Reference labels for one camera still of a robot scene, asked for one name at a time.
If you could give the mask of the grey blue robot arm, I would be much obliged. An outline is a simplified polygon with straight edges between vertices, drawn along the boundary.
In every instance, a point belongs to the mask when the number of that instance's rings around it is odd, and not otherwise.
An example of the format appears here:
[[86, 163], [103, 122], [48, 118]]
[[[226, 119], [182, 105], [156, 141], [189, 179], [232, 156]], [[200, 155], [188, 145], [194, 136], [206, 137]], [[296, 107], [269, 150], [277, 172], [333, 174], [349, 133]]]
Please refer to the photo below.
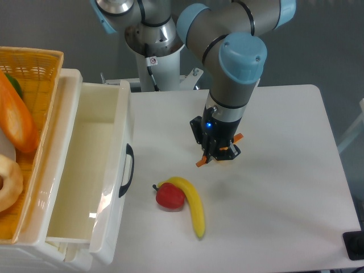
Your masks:
[[180, 90], [180, 51], [189, 49], [212, 75], [203, 114], [190, 125], [203, 155], [232, 160], [240, 154], [238, 125], [267, 58], [261, 34], [289, 22], [295, 1], [231, 1], [213, 11], [202, 3], [172, 14], [171, 1], [91, 1], [108, 34], [122, 32], [136, 57], [140, 88]]

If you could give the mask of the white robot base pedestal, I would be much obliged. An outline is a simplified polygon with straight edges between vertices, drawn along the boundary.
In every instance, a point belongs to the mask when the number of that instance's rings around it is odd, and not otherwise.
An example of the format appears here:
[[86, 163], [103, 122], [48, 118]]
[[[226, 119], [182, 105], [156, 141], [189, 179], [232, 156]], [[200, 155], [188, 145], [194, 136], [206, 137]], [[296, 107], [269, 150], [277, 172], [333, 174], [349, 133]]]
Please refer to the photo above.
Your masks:
[[204, 74], [201, 68], [195, 67], [187, 75], [180, 74], [180, 52], [184, 47], [178, 46], [175, 52], [162, 57], [146, 57], [135, 52], [138, 77], [125, 79], [130, 88], [139, 88], [141, 92], [198, 89], [197, 83]]

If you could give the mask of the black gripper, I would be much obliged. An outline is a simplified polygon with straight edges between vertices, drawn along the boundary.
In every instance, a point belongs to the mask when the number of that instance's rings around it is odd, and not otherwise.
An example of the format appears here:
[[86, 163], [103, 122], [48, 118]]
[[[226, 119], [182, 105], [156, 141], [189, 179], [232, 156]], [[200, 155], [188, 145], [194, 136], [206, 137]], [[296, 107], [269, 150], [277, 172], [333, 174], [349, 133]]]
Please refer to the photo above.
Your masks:
[[[208, 164], [215, 155], [216, 139], [228, 140], [235, 136], [240, 120], [225, 122], [215, 118], [213, 115], [218, 112], [216, 106], [206, 107], [202, 116], [196, 116], [189, 124], [191, 126], [195, 140], [202, 137], [202, 163]], [[234, 160], [241, 154], [240, 149], [235, 144], [231, 144], [227, 149], [227, 160]]]

